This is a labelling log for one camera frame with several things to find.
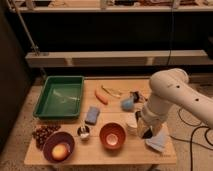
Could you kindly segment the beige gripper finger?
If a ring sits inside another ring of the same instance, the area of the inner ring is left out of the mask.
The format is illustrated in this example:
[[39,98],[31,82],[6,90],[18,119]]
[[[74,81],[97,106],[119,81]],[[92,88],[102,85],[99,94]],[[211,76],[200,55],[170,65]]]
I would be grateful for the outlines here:
[[135,118],[136,118],[136,121],[137,121],[137,134],[140,138],[143,138],[145,133],[148,131],[149,127],[144,122],[140,111],[137,111],[135,113]]

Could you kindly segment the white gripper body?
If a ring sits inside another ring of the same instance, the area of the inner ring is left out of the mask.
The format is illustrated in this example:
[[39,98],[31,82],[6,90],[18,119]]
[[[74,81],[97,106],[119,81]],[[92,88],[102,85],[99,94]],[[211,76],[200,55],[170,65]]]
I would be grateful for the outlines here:
[[162,128],[162,124],[164,123],[163,116],[157,115],[148,110],[142,111],[142,119],[144,123],[152,129],[153,134],[158,134]]

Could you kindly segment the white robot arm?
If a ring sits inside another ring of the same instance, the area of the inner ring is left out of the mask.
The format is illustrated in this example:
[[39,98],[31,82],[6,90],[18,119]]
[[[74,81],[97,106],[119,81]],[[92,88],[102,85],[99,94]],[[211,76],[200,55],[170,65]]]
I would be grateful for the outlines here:
[[154,73],[149,80],[151,94],[137,121],[137,134],[145,138],[148,130],[157,135],[168,118],[169,109],[178,105],[213,129],[213,99],[189,85],[189,76],[179,68]]

